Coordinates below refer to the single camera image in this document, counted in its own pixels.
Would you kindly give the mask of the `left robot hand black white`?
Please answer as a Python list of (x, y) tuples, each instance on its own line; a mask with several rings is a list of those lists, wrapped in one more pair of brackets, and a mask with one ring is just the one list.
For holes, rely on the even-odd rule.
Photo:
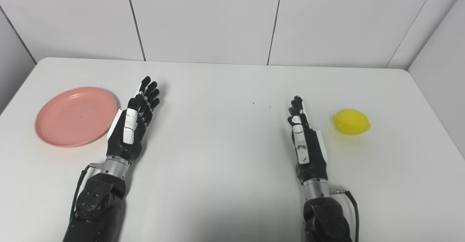
[(158, 83), (146, 76), (127, 108), (119, 109), (114, 117), (107, 135), (106, 156), (120, 157), (131, 163), (142, 152), (142, 140), (146, 128), (153, 119), (153, 111), (160, 104)]

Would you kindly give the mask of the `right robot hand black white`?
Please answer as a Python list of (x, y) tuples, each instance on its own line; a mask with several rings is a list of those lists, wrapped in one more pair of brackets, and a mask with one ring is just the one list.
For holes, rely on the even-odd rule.
[(296, 95), (291, 100), (290, 116), (287, 121), (292, 127), (292, 142), (295, 147), (296, 176), (301, 182), (311, 179), (329, 180), (327, 161), (318, 132), (311, 128), (303, 99)]

